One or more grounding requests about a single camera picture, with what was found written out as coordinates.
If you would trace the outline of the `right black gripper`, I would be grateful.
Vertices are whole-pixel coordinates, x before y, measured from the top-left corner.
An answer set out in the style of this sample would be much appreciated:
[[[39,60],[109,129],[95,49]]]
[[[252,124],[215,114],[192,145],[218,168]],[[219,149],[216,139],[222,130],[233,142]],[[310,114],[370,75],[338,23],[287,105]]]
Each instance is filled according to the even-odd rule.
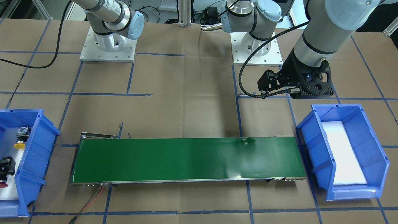
[[[1,175],[15,175],[16,162],[12,156],[5,156],[0,161],[0,174]]]

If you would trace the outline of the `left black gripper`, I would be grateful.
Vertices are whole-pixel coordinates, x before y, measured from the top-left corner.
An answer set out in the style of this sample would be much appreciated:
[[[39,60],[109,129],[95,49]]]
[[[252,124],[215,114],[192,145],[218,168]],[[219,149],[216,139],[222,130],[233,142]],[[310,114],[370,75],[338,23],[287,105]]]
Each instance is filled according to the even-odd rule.
[[[325,59],[320,66],[311,67],[300,62],[293,51],[279,72],[266,70],[257,85],[259,91],[266,94],[285,86],[298,88],[298,92],[290,92],[290,96],[297,100],[323,99],[334,95],[329,62]]]

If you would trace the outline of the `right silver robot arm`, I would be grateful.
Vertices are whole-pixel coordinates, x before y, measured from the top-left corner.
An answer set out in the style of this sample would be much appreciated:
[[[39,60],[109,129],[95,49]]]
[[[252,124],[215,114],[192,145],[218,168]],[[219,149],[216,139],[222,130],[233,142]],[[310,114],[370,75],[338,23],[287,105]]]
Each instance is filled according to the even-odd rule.
[[[56,58],[59,54],[59,46],[61,42],[61,31],[64,23],[64,17],[67,13],[69,5],[71,3],[75,3],[81,6],[84,9],[84,12],[87,12],[89,15],[94,17],[94,20],[99,20],[98,22],[91,23],[99,23],[100,28],[105,30],[105,34],[111,35],[119,35],[120,37],[125,37],[127,40],[137,40],[138,37],[142,34],[143,26],[145,19],[143,18],[143,14],[139,11],[134,11],[129,8],[122,1],[116,0],[71,0],[68,1],[67,5],[64,8],[63,16],[60,21],[58,34],[57,34],[57,43],[56,49],[54,50],[53,59],[47,64],[43,66],[32,66],[30,65],[31,61],[36,54],[36,50],[34,50],[31,54],[31,61],[29,61],[28,65],[23,65],[17,62],[13,62],[10,60],[6,60],[1,58],[1,63],[10,64],[14,66],[19,66],[28,69],[45,69],[50,67],[56,61]],[[12,99],[14,97],[15,92],[17,91],[20,82],[25,76],[26,71],[24,70],[14,92],[12,93],[9,102],[7,103],[7,107],[10,106]],[[2,159],[1,160],[1,175],[6,177],[11,176],[11,174],[16,175],[17,169],[15,162],[12,164],[11,159]]]

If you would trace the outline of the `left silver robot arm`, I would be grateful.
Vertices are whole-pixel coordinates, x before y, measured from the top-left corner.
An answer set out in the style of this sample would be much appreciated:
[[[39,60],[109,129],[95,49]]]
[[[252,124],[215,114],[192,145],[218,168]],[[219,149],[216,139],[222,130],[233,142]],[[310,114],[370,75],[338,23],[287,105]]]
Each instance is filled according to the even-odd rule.
[[[225,32],[245,33],[244,46],[249,56],[238,75],[243,93],[252,98],[267,98],[288,93],[294,99],[323,99],[334,95],[330,58],[352,33],[361,27],[377,6],[394,4],[395,0],[306,0],[308,19],[279,34],[273,35],[282,17],[282,9],[273,0],[226,0],[221,22]],[[250,59],[277,37],[299,27],[301,37],[278,72],[266,70],[257,82],[260,95],[246,91],[242,75]]]

